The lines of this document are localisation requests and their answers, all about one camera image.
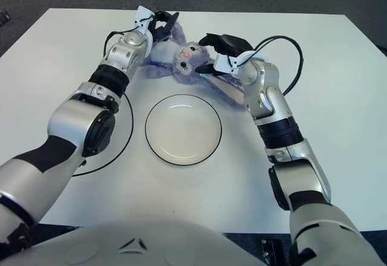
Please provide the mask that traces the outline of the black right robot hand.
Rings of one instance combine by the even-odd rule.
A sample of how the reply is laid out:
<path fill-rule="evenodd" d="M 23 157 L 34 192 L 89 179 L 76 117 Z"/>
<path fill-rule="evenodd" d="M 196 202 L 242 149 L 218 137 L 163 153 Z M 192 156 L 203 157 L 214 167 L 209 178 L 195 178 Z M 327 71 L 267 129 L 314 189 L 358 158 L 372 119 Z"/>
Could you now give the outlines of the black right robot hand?
<path fill-rule="evenodd" d="M 217 35 L 207 33 L 206 36 L 199 41 L 199 45 L 204 47 L 211 46 L 218 54 L 229 57 L 238 57 L 245 51 L 253 50 L 253 47 L 245 39 L 228 34 Z M 214 76 L 226 74 L 216 70 L 211 63 L 196 67 L 195 72 L 199 74 L 212 74 Z"/>

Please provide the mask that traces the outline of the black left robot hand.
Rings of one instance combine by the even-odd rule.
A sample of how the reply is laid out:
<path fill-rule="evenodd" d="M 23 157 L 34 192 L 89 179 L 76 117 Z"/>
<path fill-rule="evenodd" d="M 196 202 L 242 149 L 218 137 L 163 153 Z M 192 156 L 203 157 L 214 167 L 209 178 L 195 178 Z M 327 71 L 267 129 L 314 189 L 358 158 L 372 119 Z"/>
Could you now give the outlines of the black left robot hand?
<path fill-rule="evenodd" d="M 171 35 L 171 30 L 174 27 L 179 16 L 179 12 L 170 14 L 169 12 L 160 10 L 156 11 L 149 23 L 148 30 L 151 32 L 153 42 L 166 40 Z M 164 22 L 164 26 L 157 27 L 157 22 Z"/>

